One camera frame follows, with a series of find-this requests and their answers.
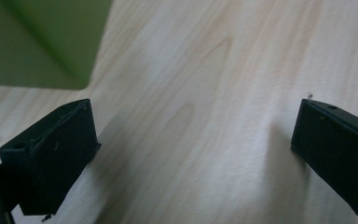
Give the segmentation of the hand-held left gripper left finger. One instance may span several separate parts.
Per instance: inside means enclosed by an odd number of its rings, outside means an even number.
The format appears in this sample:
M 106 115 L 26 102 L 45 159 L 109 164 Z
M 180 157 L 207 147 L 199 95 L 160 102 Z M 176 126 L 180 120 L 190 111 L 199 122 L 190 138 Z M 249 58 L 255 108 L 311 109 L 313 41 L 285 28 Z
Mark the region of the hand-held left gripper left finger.
M 56 214 L 100 146 L 89 99 L 56 108 L 0 147 L 4 207 Z

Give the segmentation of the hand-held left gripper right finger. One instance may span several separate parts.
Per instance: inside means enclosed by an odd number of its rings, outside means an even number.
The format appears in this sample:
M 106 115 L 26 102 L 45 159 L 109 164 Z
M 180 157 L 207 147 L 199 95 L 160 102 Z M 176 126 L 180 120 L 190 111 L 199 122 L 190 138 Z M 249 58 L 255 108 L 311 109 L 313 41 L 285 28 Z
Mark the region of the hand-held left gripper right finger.
M 358 117 L 304 99 L 291 149 L 358 214 Z

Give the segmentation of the green box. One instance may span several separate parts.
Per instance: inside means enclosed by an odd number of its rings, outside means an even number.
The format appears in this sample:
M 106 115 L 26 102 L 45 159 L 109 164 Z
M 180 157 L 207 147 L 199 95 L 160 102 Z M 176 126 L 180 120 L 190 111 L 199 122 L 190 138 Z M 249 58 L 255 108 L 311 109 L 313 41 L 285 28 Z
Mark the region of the green box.
M 0 85 L 82 90 L 114 0 L 0 0 Z

